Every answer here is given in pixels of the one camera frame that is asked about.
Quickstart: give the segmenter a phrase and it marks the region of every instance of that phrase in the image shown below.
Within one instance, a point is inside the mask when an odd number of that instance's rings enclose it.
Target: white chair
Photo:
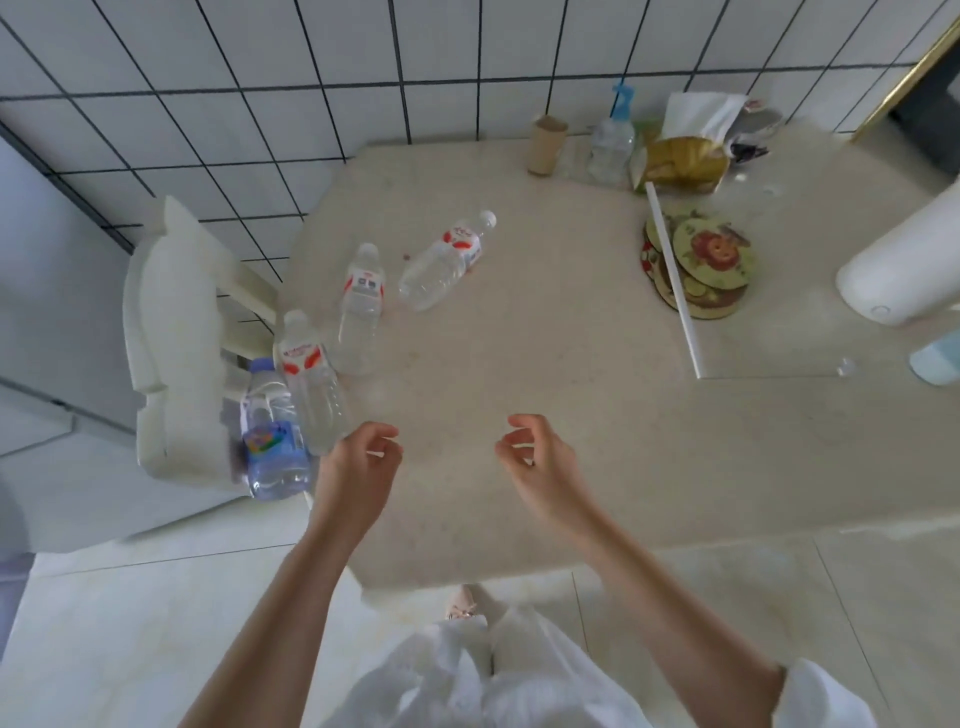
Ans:
[[[221,422],[248,372],[221,350],[270,356],[264,327],[227,320],[217,290],[276,321],[276,289],[238,261],[172,197],[157,201],[148,237],[131,259],[123,323],[133,388],[146,398],[136,418],[136,457],[154,478],[248,495],[240,450]]]

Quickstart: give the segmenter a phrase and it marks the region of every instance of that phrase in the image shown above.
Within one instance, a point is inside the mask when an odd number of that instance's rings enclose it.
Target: person's left hand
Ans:
[[[403,448],[393,425],[366,422],[320,460],[309,528],[329,529],[353,551],[387,504]]]

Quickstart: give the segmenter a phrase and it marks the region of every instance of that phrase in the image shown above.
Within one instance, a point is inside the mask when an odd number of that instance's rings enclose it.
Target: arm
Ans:
[[[496,444],[496,454],[520,496],[620,597],[697,725],[769,726],[783,668],[730,629],[600,510],[573,448],[546,418],[513,415],[508,422],[519,429]]]
[[[310,523],[207,680],[180,728],[297,728],[330,596],[387,502],[402,448],[396,427],[364,423],[321,461]],[[368,454],[382,453],[382,456]]]

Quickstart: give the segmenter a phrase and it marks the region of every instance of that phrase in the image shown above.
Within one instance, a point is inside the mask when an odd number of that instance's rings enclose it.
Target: forearm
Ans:
[[[784,672],[717,617],[605,515],[573,535],[622,599],[644,644],[701,728],[769,726]]]
[[[322,524],[311,524],[181,728],[300,725],[330,596],[349,558],[343,541]]]

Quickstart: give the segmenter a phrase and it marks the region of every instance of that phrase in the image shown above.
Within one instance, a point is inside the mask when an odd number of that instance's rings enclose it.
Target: white clothing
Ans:
[[[821,667],[787,673],[776,728],[876,728]],[[636,701],[529,607],[431,624],[362,677],[324,728],[652,728]]]

